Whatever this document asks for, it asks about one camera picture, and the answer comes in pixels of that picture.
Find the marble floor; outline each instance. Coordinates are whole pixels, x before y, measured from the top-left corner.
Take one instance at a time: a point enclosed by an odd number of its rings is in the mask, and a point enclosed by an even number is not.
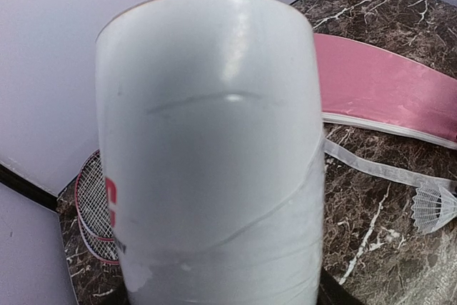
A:
[[[378,46],[457,77],[454,6],[439,0],[299,0],[294,6],[315,32]],[[326,130],[330,140],[365,159],[457,179],[455,151],[349,126]],[[457,304],[457,226],[418,234],[411,220],[414,193],[326,160],[323,266],[368,305]]]

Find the shuttlecock tube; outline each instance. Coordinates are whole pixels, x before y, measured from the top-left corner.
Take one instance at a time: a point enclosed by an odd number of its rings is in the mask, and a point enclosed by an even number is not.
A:
[[[154,0],[96,43],[129,299],[314,305],[322,120],[311,26],[275,0]]]

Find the red logo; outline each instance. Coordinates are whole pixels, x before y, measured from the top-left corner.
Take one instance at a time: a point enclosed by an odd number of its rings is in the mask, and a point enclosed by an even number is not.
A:
[[[105,184],[106,184],[106,195],[108,196],[108,204],[116,205],[116,202],[117,202],[116,185],[109,178],[105,178]],[[116,212],[114,212],[113,210],[110,209],[109,218],[111,221],[111,226],[114,227],[114,225],[116,225]]]

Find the brown marble surface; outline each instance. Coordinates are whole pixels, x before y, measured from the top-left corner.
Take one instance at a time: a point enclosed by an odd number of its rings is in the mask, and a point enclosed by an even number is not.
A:
[[[299,0],[294,6],[316,32],[366,42],[457,78],[457,8],[447,3]],[[329,139],[366,159],[457,179],[454,151],[348,126],[327,124],[326,130]],[[411,187],[326,160],[323,266],[368,305],[457,303],[457,226],[417,234],[411,220],[413,194]],[[85,249],[71,187],[59,197],[59,213],[78,300],[101,304],[121,284],[120,268],[102,264]]]

